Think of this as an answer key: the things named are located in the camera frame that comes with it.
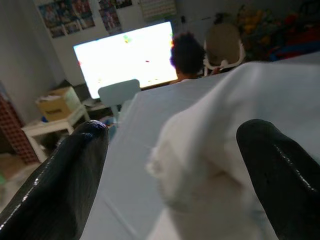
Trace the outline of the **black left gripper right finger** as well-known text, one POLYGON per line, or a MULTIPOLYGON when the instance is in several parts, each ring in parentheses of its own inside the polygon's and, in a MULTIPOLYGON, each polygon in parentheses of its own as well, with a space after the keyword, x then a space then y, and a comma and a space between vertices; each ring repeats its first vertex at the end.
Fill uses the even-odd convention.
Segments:
POLYGON ((251 119, 236 141, 254 191, 280 240, 320 238, 320 166, 271 122, 251 119))

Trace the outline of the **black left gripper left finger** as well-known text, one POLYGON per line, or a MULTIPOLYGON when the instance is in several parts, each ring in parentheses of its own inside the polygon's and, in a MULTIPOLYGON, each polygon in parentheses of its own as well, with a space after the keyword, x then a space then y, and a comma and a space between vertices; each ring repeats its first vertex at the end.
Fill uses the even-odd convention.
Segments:
POLYGON ((108 145, 104 123, 80 124, 1 212, 1 239, 78 240, 98 191, 108 145))

